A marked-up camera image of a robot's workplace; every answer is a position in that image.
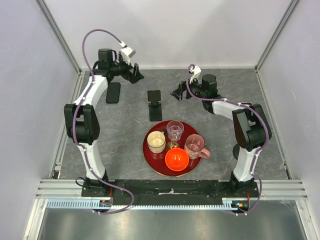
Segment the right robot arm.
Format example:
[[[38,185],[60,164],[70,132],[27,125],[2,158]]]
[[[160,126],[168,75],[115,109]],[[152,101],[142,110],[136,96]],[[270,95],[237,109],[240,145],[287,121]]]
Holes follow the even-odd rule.
[[[186,93],[186,99],[202,101],[203,108],[211,114],[223,116],[233,122],[237,144],[233,147],[236,166],[230,175],[229,191],[235,197],[242,196],[247,186],[254,182],[256,161],[272,131],[262,106],[258,103],[232,102],[218,93],[216,76],[205,74],[201,82],[182,81],[170,94],[178,101]]]

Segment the pink cased phone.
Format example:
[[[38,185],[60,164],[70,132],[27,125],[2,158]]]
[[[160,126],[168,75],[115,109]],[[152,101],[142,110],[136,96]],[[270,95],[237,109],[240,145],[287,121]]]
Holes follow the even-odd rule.
[[[253,103],[252,103],[252,102],[241,102],[240,104],[241,104],[241,105],[251,106]]]

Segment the black cased phone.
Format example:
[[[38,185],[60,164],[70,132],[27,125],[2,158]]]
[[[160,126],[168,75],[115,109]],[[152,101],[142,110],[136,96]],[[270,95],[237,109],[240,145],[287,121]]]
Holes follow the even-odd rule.
[[[121,84],[119,82],[111,82],[107,87],[105,102],[107,104],[117,104],[120,99]]]

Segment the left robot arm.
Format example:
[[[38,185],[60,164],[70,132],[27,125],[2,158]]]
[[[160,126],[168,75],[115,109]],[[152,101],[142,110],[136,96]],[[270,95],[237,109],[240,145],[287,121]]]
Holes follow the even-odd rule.
[[[106,92],[113,97],[120,91],[120,84],[113,82],[114,77],[134,84],[143,79],[138,64],[131,63],[136,51],[124,46],[119,51],[102,48],[98,51],[98,60],[89,74],[86,87],[72,104],[64,106],[66,133],[81,152],[86,177],[82,184],[83,197],[104,197],[110,192],[108,175],[102,164],[97,140],[100,135],[100,124],[95,107]]]

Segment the black round-base clamp stand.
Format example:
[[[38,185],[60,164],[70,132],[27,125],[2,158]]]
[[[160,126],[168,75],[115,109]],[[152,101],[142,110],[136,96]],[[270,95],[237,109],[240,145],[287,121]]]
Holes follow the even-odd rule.
[[[233,154],[233,157],[238,160],[239,158],[239,153],[240,153],[240,146],[238,144],[236,144],[233,149],[232,149],[232,154]]]

